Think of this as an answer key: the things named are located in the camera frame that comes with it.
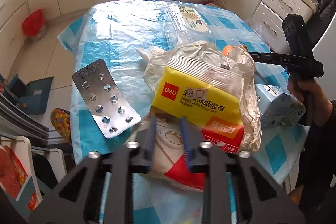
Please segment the person's right hand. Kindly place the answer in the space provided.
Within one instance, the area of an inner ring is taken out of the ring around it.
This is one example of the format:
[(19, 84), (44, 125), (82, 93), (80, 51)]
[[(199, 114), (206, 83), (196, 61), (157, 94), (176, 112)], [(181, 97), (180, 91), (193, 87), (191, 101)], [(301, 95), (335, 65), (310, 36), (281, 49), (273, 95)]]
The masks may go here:
[(333, 104), (328, 100), (323, 88), (315, 80), (293, 80), (290, 78), (288, 91), (303, 103), (303, 92), (308, 91), (313, 96), (313, 120), (316, 125), (322, 126), (333, 112)]

